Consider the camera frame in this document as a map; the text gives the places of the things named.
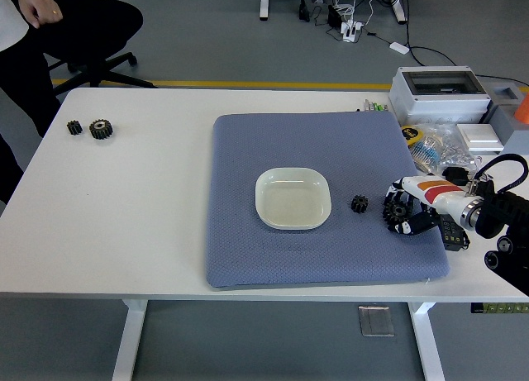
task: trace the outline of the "yellow floor line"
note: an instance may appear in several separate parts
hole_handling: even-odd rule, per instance
[[[66,79],[52,79],[54,85],[65,82]],[[322,83],[322,82],[259,82],[259,81],[158,81],[151,80],[155,86],[161,88],[267,88],[267,89],[328,89],[328,90],[389,90],[390,83]],[[102,81],[102,85],[121,86]],[[519,88],[529,93],[529,87]]]

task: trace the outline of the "plastic bag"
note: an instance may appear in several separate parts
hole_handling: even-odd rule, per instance
[[[442,175],[448,167],[460,167],[470,178],[474,176],[478,167],[457,125],[425,123],[413,127],[422,132],[421,139],[410,146],[418,170]]]

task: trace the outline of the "table leg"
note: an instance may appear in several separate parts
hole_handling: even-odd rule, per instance
[[[261,10],[259,13],[259,19],[268,20],[268,0],[261,0]]]
[[[141,329],[147,310],[147,300],[123,300],[129,307],[123,328],[122,342],[117,353],[116,366],[112,381],[131,381],[134,363],[140,344]]]
[[[407,18],[406,14],[404,13],[403,0],[398,0],[394,3],[393,12],[395,13],[395,17],[397,18],[398,24],[406,23]]]
[[[428,310],[434,302],[409,302],[410,314],[412,315],[413,330],[419,355],[421,356],[422,371],[426,381],[444,381],[445,375],[441,367],[439,352],[437,351],[436,339],[431,329]]]

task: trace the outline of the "hand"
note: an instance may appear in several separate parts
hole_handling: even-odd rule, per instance
[[[63,18],[54,0],[18,0],[22,15],[35,28],[46,23],[56,23]]]

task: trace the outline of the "chair base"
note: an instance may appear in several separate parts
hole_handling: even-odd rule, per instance
[[[69,90],[84,85],[85,83],[90,83],[91,87],[96,88],[103,80],[114,83],[123,83],[125,85],[138,86],[141,88],[156,88],[156,86],[151,82],[138,78],[132,78],[127,75],[114,73],[111,71],[111,69],[126,61],[128,61],[130,65],[137,64],[136,57],[131,52],[128,52],[124,55],[107,60],[101,64],[76,65],[74,69],[77,69],[79,74],[75,75],[72,79],[69,79],[61,85],[57,85],[53,89],[54,95],[57,96],[61,93],[68,92]],[[71,64],[69,64],[69,70],[71,71],[72,69],[73,68]]]

